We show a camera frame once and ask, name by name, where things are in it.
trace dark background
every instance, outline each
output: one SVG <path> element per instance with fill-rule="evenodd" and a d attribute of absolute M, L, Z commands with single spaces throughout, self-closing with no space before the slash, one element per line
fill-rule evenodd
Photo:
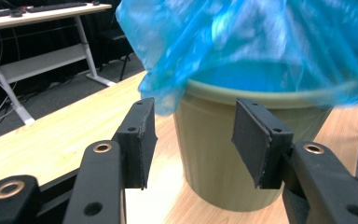
<path fill-rule="evenodd" d="M 20 6 L 38 7 L 65 2 L 71 2 L 71 0 L 7 0 L 0 1 L 0 8 L 16 8 Z M 80 17 L 96 65 L 100 64 L 103 52 L 102 43 L 98 41 L 97 38 L 98 33 L 110 29 L 114 15 L 113 12 L 118 5 L 116 0 L 103 0 L 100 2 L 111 4 L 113 7 L 104 12 Z M 56 49 L 70 47 L 78 43 L 80 43 L 80 38 L 73 18 L 1 29 L 0 64 L 16 62 Z M 71 63 L 38 76 L 19 81 L 14 92 L 19 96 L 30 92 L 41 91 L 47 88 L 52 82 L 64 82 L 68 78 L 85 70 L 88 70 L 86 60 Z M 5 97 L 6 93 L 0 88 L 0 104 Z"/>

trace table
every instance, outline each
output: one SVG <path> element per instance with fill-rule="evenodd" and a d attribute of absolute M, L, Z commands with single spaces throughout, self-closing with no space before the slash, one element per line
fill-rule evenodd
<path fill-rule="evenodd" d="M 33 58 L 21 60 L 19 62 L 0 65 L 0 86 L 7 93 L 7 96 L 12 102 L 13 108 L 25 124 L 34 122 L 34 119 L 21 105 L 15 93 L 9 86 L 10 83 L 47 72 L 69 63 L 86 59 L 90 70 L 90 74 L 87 74 L 87 77 L 101 82 L 106 86 L 112 86 L 115 84 L 114 82 L 97 75 L 89 43 L 87 42 L 80 19 L 80 15 L 103 11 L 110 7 L 110 5 L 94 6 L 93 4 L 87 4 L 84 7 L 71 7 L 38 13 L 24 13 L 23 16 L 19 18 L 11 18 L 9 16 L 0 17 L 0 29 L 73 17 L 75 19 L 76 28 L 81 40 L 80 44 L 69 48 L 55 50 Z"/>
<path fill-rule="evenodd" d="M 111 139 L 131 105 L 140 99 L 137 87 L 144 74 L 1 136 L 0 179 L 33 175 L 43 185 L 77 168 L 84 149 Z M 281 197 L 248 213 L 226 211 L 203 201 L 185 181 L 172 116 L 156 116 L 156 134 L 148 189 L 126 189 L 128 223 L 288 223 Z M 315 141 L 334 150 L 354 174 L 358 106 L 335 108 Z"/>

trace blue plastic bag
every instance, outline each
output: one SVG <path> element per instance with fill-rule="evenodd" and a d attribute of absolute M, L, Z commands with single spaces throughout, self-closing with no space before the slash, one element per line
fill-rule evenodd
<path fill-rule="evenodd" d="M 358 103 L 358 0 L 124 0 L 117 20 L 170 115 L 192 78 L 244 91 L 323 90 Z"/>

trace trash can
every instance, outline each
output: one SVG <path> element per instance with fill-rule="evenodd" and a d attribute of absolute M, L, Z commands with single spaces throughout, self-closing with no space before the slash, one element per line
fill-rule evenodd
<path fill-rule="evenodd" d="M 318 91 L 305 93 L 320 97 Z M 236 99 L 258 102 L 294 133 L 312 140 L 332 107 L 315 106 L 298 92 L 237 91 L 189 80 L 174 114 L 186 180 L 205 201 L 231 211 L 254 211 L 273 203 L 281 189 L 255 189 L 231 143 Z"/>

